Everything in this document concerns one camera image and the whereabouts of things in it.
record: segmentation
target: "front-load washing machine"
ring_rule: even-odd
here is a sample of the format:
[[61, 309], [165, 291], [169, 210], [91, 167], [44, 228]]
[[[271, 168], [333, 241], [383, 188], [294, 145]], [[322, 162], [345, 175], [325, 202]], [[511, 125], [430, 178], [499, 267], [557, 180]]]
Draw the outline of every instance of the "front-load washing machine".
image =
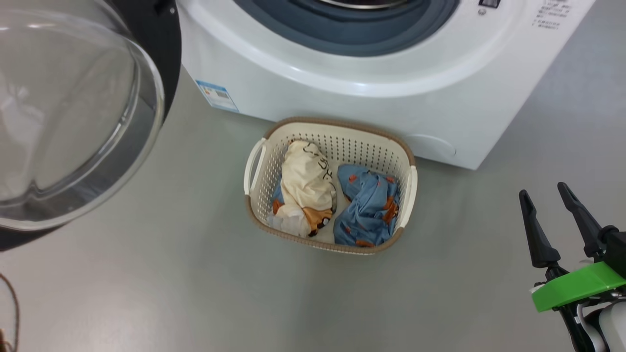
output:
[[330, 116], [476, 169], [594, 0], [180, 0], [209, 103]]

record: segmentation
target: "beige basket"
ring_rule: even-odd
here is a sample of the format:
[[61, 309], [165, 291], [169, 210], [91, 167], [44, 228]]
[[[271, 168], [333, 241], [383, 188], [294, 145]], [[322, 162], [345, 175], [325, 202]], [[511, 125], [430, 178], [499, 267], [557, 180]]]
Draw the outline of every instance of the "beige basket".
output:
[[[315, 240], [297, 237], [267, 225], [267, 214], [272, 210], [272, 194], [279, 182], [285, 151], [292, 139], [317, 144], [329, 161], [337, 188], [337, 212], [331, 223], [314, 237]], [[345, 163], [362, 165], [399, 180], [400, 210], [396, 228], [392, 237], [380, 246], [361, 248], [327, 243], [334, 242], [334, 219], [348, 206], [336, 180], [337, 168]], [[253, 221], [262, 230], [315, 248], [350, 254], [374, 254], [391, 247], [409, 221], [417, 187], [418, 173], [413, 153], [398, 137], [371, 127], [318, 118], [289, 118], [276, 124], [252, 149], [244, 175], [245, 203]]]

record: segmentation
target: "brown cord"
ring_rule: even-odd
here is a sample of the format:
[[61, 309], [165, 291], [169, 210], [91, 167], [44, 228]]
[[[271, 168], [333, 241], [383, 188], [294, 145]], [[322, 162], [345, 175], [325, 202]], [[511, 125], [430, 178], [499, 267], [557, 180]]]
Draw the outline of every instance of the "brown cord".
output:
[[13, 338], [13, 346], [8, 341], [0, 340], [0, 351], [4, 350], [5, 346], [9, 346], [10, 352], [18, 352], [18, 343], [19, 343], [19, 304], [18, 304], [18, 295], [15, 293], [15, 289], [13, 289], [13, 285], [9, 282], [2, 273], [0, 273], [0, 279], [6, 283], [6, 286], [9, 288], [11, 292], [11, 296], [13, 297], [13, 304], [15, 305], [15, 337]]

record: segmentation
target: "gray floor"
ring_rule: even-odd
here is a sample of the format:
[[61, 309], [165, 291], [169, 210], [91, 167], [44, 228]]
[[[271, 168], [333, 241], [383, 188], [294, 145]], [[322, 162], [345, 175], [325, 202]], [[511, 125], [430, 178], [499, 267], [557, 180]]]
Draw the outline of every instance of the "gray floor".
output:
[[[21, 351], [571, 351], [538, 314], [517, 193], [562, 265], [583, 243], [567, 182], [626, 227], [626, 2], [598, 0], [481, 168], [418, 160], [404, 237], [374, 257], [258, 230], [245, 159], [269, 122], [212, 110], [186, 73], [145, 165], [109, 202], [0, 256], [21, 300]], [[12, 324], [0, 291], [0, 326]]]

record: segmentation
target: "clothing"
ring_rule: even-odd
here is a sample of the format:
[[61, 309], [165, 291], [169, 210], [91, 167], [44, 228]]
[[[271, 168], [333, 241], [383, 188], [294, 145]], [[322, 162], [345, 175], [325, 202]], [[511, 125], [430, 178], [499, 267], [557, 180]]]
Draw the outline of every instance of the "clothing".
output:
[[335, 243], [375, 247], [391, 238], [400, 204], [396, 178], [357, 165], [341, 165], [337, 176], [351, 203], [335, 220]]
[[314, 143], [292, 141], [274, 190], [268, 223], [295, 236], [312, 237], [328, 224], [336, 208], [337, 194], [328, 160]]

